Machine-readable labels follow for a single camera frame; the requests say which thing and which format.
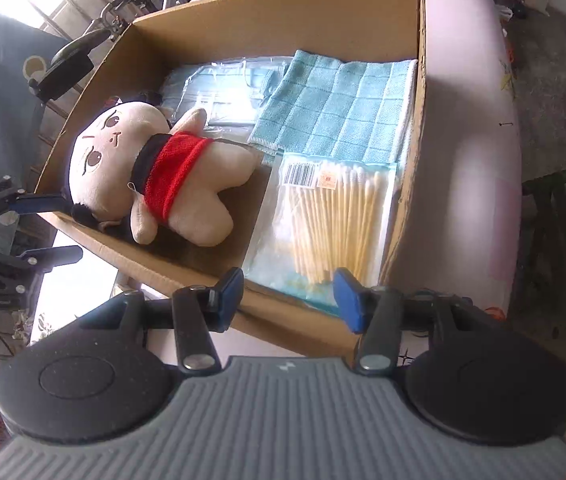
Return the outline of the plush doll red shirt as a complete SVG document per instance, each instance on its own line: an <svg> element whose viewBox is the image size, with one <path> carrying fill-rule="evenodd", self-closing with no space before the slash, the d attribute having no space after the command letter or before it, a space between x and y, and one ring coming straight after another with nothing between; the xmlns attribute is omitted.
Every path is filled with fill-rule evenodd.
<svg viewBox="0 0 566 480"><path fill-rule="evenodd" d="M105 110L78 134L68 167L73 218L101 232L127 223L149 245L164 226L198 247L213 247L234 222L220 192L238 188L259 164L244 145L204 136L206 110L169 124L140 101Z"/></svg>

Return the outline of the cotton swabs plastic bag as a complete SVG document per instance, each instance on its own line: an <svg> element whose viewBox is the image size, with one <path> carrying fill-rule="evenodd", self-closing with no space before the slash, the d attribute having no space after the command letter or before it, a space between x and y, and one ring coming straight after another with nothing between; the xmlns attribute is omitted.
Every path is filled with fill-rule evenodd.
<svg viewBox="0 0 566 480"><path fill-rule="evenodd" d="M336 315L335 272L379 284L401 168L299 153L277 155L243 260L245 278Z"/></svg>

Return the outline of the light blue checked towel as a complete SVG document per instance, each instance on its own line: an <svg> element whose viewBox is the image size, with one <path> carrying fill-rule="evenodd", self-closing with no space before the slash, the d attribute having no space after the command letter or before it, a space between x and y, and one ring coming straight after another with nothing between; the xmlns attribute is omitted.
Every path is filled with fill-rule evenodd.
<svg viewBox="0 0 566 480"><path fill-rule="evenodd" d="M248 143L340 162L397 162L411 125L417 60L341 62L303 50L262 107Z"/></svg>

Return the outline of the dark patterned bed sheet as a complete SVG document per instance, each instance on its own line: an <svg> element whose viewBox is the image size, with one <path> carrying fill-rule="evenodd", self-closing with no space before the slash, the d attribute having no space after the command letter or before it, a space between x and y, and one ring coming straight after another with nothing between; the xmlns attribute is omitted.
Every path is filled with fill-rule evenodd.
<svg viewBox="0 0 566 480"><path fill-rule="evenodd" d="M44 103L29 87L65 41L0 15L0 177L25 184L36 164Z"/></svg>

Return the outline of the brown cardboard box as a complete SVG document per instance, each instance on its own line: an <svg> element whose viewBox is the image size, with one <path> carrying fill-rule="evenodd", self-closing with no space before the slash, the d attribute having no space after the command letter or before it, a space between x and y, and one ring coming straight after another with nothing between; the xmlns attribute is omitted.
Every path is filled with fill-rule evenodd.
<svg viewBox="0 0 566 480"><path fill-rule="evenodd" d="M230 133L231 140L249 136L256 121L254 93L261 77L244 75L239 83L221 84L221 98L183 98L177 90L161 90L168 76L186 65L276 58L305 50L341 61L395 62L417 58L413 130L390 240L381 270L385 282L397 269L397 258L410 223L414 181L419 172L426 100L426 0L193 0L183 6L137 18L120 36L92 74L56 139L36 194L68 194L67 174L75 140L108 99L137 99L142 91L157 91L180 116L185 104L213 105L208 110L211 133ZM245 256L265 194L267 170L260 168L240 188L222 192L221 200L235 217L234 230L219 246L196 248L165 229L158 246L142 248L123 234L108 235L88 228L64 212L40 214L58 231L131 278L164 294L189 284L209 285ZM300 300L246 285L240 312L232 328L304 356L353 358L357 336L336 316L307 307Z"/></svg>

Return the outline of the green folding stool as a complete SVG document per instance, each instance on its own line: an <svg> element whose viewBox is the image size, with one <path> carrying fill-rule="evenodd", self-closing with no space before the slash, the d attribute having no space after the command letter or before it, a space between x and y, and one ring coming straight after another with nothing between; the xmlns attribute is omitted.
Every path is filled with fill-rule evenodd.
<svg viewBox="0 0 566 480"><path fill-rule="evenodd" d="M511 315L542 339L566 336L566 169L522 184Z"/></svg>

